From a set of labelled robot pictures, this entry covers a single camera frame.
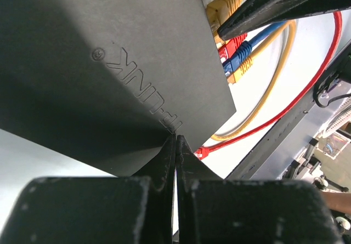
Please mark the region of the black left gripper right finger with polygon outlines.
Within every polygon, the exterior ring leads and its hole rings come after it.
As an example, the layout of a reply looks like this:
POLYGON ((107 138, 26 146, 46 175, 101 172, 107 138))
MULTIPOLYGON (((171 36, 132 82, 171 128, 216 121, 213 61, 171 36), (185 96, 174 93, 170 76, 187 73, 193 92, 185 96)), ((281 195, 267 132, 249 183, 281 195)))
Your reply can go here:
POLYGON ((181 243, 342 243, 320 193, 300 180, 224 180, 177 138, 181 243))

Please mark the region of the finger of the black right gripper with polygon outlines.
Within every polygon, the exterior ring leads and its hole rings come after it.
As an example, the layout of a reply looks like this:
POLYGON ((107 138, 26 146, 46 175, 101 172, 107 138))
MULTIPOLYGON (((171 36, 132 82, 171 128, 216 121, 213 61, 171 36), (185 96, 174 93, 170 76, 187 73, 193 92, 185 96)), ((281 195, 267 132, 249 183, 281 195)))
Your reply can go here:
POLYGON ((218 29, 229 40, 262 26, 350 9, 350 0, 246 0, 218 29))

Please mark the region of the black network switch box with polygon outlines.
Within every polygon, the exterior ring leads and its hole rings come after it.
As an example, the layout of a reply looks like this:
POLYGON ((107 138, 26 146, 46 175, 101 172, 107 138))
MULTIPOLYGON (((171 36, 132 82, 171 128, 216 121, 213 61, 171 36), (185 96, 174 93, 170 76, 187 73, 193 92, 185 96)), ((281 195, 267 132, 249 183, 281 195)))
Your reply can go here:
POLYGON ((114 175, 236 111, 202 0, 1 0, 1 129, 114 175))

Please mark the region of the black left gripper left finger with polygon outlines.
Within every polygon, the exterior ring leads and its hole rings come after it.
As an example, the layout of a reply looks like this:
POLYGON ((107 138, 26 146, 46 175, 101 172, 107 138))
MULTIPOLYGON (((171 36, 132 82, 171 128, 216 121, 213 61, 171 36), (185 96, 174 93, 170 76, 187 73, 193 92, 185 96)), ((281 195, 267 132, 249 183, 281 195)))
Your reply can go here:
POLYGON ((176 139, 130 177, 40 177, 22 190, 1 243, 171 243, 176 139))

